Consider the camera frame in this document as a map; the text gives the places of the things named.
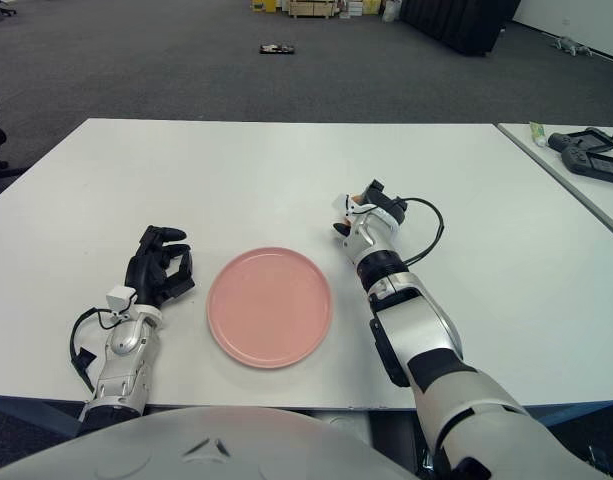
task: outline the white table surface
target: white table surface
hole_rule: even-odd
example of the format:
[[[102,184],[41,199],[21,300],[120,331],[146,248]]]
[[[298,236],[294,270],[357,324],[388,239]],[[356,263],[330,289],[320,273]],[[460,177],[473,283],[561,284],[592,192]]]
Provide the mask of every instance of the white table surface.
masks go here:
[[[558,152],[552,148],[539,147],[533,142],[528,124],[500,123],[499,128],[613,231],[613,183],[570,172]],[[599,128],[613,135],[613,127]],[[579,125],[544,125],[546,138],[553,133],[572,133],[585,129],[586,126]],[[613,157],[613,150],[603,155]]]
[[[154,224],[188,232],[199,286],[163,308],[150,403],[412,407],[383,371],[331,226],[335,197],[374,177],[443,212],[444,237],[414,271],[468,363],[525,405],[613,400],[613,234],[494,126],[103,119],[0,196],[0,395],[89,398],[69,363],[71,326],[104,305]],[[411,206],[402,255],[425,247],[435,222]],[[334,301],[319,348],[271,371],[222,352],[204,311],[219,270],[268,245],[310,257]],[[104,338],[91,320],[78,342],[100,353]]]

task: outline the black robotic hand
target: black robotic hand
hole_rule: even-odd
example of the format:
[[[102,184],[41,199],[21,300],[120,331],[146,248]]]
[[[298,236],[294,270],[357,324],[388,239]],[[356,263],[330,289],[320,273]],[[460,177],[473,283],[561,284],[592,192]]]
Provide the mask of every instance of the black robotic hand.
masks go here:
[[[180,296],[195,286],[193,262],[186,244],[164,246],[165,242],[184,240],[186,233],[176,228],[149,225],[139,241],[135,256],[128,262],[124,284],[137,291],[137,303],[159,308],[170,298]],[[181,255],[179,270],[166,276],[171,259]]]

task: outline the white robotic arm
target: white robotic arm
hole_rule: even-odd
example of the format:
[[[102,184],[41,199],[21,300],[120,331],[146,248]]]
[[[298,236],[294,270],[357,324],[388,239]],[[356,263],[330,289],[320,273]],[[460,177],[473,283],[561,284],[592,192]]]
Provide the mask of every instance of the white robotic arm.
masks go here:
[[[463,362],[455,326],[392,246],[405,200],[385,196],[377,181],[357,202],[346,199],[348,222],[335,228],[368,295],[384,367],[393,383],[412,388],[430,451],[456,478],[605,478]]]

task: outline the robotic arm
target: robotic arm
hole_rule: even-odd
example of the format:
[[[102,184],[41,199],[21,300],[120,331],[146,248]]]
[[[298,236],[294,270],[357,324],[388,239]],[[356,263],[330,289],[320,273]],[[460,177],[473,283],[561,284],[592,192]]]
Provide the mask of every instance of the robotic arm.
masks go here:
[[[384,368],[393,383],[412,389],[436,464],[454,478],[477,480],[605,478],[491,377],[464,363],[455,326],[391,243],[406,204],[383,189],[373,181],[361,196],[346,196],[347,222],[334,227],[368,296]]]
[[[118,285],[107,295],[108,309],[92,309],[80,317],[87,318],[91,311],[110,313],[112,330],[104,352],[106,361],[97,381],[93,399],[80,415],[80,435],[142,415],[151,385],[151,372],[157,352],[161,327],[162,303],[175,298],[195,286],[192,279],[190,247],[184,244],[164,246],[165,242],[179,241],[186,234],[175,228],[149,226],[140,240],[137,253],[130,259],[124,285]],[[166,269],[171,259],[180,257],[179,270],[168,277]],[[85,372],[95,356],[85,349],[73,357],[72,363],[87,385]]]

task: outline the box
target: box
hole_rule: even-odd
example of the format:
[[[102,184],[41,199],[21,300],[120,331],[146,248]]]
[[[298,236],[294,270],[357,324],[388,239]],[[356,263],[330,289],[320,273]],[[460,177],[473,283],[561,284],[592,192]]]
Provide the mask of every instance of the box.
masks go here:
[[[314,17],[330,17],[333,15],[332,3],[313,3],[313,16]]]
[[[364,0],[362,13],[364,15],[377,15],[379,13],[379,7],[381,7],[381,0]]]
[[[313,2],[290,2],[289,15],[297,16],[313,16]]]

